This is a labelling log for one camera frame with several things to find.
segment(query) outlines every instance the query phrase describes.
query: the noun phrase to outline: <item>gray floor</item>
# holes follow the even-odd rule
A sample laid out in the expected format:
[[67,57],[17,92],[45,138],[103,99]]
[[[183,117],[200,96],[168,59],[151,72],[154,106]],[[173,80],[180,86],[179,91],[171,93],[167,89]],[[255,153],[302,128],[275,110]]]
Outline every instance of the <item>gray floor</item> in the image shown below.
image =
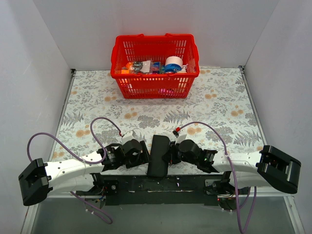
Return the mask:
[[[242,210],[245,222],[252,199]],[[236,213],[202,205],[124,205],[104,207],[114,218],[107,225],[85,212],[74,198],[46,199],[39,204],[32,234],[238,234]],[[293,234],[283,197],[259,197],[248,231],[250,234]]]

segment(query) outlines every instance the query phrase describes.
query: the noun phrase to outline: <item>white tape roll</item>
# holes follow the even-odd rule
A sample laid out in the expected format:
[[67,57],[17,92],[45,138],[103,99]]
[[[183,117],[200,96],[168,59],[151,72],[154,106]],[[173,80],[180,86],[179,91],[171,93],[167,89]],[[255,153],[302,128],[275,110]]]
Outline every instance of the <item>white tape roll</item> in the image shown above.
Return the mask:
[[177,64],[180,67],[182,67],[183,60],[177,56],[170,56],[170,57],[167,57],[165,65],[168,65],[168,64]]

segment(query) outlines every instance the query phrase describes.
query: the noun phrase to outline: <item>gray wall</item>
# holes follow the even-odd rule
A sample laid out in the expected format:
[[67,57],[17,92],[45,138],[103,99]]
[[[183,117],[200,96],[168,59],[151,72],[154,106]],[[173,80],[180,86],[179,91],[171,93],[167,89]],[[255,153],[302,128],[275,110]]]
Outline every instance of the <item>gray wall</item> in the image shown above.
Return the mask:
[[312,233],[312,2],[280,0],[246,65],[264,134],[302,162],[295,202]]
[[247,59],[278,0],[34,0],[70,68],[110,69],[118,35],[191,33],[200,65]]
[[[70,69],[32,0],[0,1],[0,233],[20,233],[23,206],[18,175],[29,164],[26,144],[55,134]],[[48,159],[52,141],[38,137],[33,158]]]

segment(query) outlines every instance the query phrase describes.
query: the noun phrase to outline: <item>basket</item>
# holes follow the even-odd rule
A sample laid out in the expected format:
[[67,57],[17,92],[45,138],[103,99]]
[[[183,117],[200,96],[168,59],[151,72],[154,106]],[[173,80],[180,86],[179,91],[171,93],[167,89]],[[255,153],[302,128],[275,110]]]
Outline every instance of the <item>basket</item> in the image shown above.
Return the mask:
[[[160,61],[169,56],[182,58],[188,64],[186,73],[121,74],[129,61]],[[199,75],[198,50],[193,35],[166,34],[164,36],[118,36],[112,52],[111,76],[124,98],[186,98]]]

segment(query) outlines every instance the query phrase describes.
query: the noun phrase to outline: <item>floral patterned surface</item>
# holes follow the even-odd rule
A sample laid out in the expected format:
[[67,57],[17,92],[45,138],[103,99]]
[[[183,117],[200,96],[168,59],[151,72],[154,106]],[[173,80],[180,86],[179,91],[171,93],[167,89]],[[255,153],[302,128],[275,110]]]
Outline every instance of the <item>floral patterned surface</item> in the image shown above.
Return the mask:
[[[191,121],[214,127],[230,153],[253,152],[263,146],[243,78],[236,68],[201,67],[186,99],[124,99],[109,71],[78,71],[58,138],[78,156],[99,149],[91,135],[90,122],[100,116],[110,118],[123,133],[132,131],[136,139],[145,140],[149,150],[154,134],[174,140],[172,130]],[[103,145],[121,142],[118,131],[105,120],[95,122],[94,131]],[[205,126],[194,124],[181,131],[202,148],[223,151],[221,141]],[[57,144],[52,161],[70,158]],[[105,174],[144,175],[147,166],[120,167]],[[204,173],[182,162],[169,166],[168,174]]]

